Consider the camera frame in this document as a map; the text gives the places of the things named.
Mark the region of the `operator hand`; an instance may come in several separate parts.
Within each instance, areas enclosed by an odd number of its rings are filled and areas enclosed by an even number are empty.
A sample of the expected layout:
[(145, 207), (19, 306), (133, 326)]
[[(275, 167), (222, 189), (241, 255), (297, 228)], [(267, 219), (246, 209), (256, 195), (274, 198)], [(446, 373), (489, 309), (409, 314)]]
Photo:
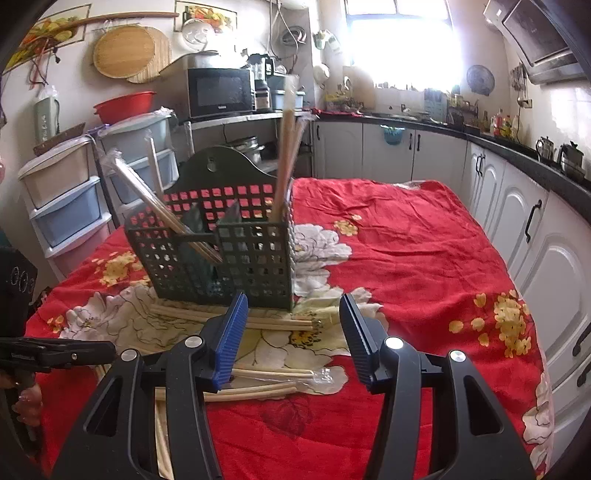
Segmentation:
[(17, 414), (17, 420), (20, 423), (29, 427), (39, 427), (41, 424), (42, 407), (41, 389), (35, 383), (33, 386), (19, 393), (18, 401), (12, 406), (12, 410)]

